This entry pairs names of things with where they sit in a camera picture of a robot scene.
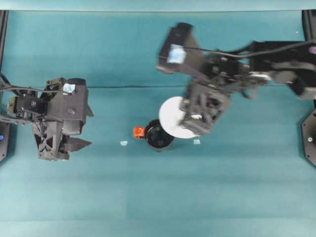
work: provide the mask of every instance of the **teal table surface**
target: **teal table surface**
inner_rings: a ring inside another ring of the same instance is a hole
[[[261,87],[254,100],[233,95],[200,145],[176,139],[156,153],[132,137],[185,90],[187,77],[154,70],[177,21],[196,25],[209,48],[303,40],[299,11],[10,12],[2,71],[19,85],[86,78],[95,117],[80,136],[92,145],[68,162],[38,159],[30,126],[13,126],[0,163],[0,237],[316,235],[316,168],[300,134],[313,103],[286,86]],[[136,87],[105,88],[127,85]]]
[[[301,11],[215,13],[9,13],[2,72],[13,84],[42,86],[80,77],[89,86],[185,85],[155,70],[177,22],[195,26],[201,47],[233,50],[252,40],[304,40]]]
[[[1,0],[0,9],[37,11],[206,12],[314,9],[314,0]]]

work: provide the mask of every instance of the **black cable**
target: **black cable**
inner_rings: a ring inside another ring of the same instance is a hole
[[[0,92],[6,91],[6,90],[28,90],[28,91],[37,91],[37,92],[42,92],[42,93],[65,93],[67,95],[71,95],[71,93],[62,91],[62,90],[41,90],[41,89],[35,89],[31,87],[20,87],[20,86],[12,86],[12,87],[7,87],[7,88],[2,88],[0,89]]]
[[[219,50],[219,51],[223,52],[223,53],[237,54],[237,53],[242,53],[242,52],[248,51],[248,49],[250,47],[251,47],[251,45],[247,45],[247,46],[245,46],[243,48],[232,50],[232,51],[221,51],[221,50]]]
[[[290,45],[286,45],[280,48],[275,48],[271,50],[264,50],[264,51],[259,51],[259,52],[253,52],[253,53],[247,53],[247,54],[232,54],[232,53],[226,53],[226,52],[221,52],[221,51],[216,51],[216,50],[209,50],[209,49],[203,49],[203,48],[194,48],[194,47],[183,47],[184,49],[194,49],[194,50],[200,50],[200,51],[205,51],[205,52],[210,52],[222,56],[227,56],[227,57],[232,57],[232,58],[250,58],[250,57],[256,57],[260,55],[266,55],[266,54],[272,54],[272,53],[279,53],[288,49],[292,48],[297,48],[297,47],[302,47],[311,43],[315,43],[316,40],[312,39],[309,41],[305,42],[300,42],[300,43],[293,43]]]
[[[0,73],[0,78],[4,81],[4,83],[11,85],[11,83],[8,80],[8,78],[4,74]],[[13,90],[12,92],[15,95],[19,95],[19,93],[16,90]]]

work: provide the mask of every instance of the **small white object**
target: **small white object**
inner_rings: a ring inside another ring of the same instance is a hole
[[[68,93],[73,93],[75,91],[76,85],[75,84],[68,84],[65,83],[63,87],[63,91]]]
[[[194,139],[193,144],[194,145],[201,145],[201,141],[199,139]]]
[[[191,118],[193,118],[193,119],[201,119],[202,115],[191,115]]]
[[[127,142],[127,141],[121,141],[121,142],[120,142],[120,145],[121,145],[121,146],[123,146],[123,147],[126,147],[126,146],[127,146],[127,144],[128,144],[128,142]]]
[[[181,45],[172,44],[170,47],[167,63],[182,64],[186,59],[187,53]]]
[[[179,109],[183,100],[181,96],[175,96],[167,99],[159,110],[159,121],[162,128],[171,136],[189,139],[196,137],[196,135],[186,128],[179,125],[183,119],[185,112]]]

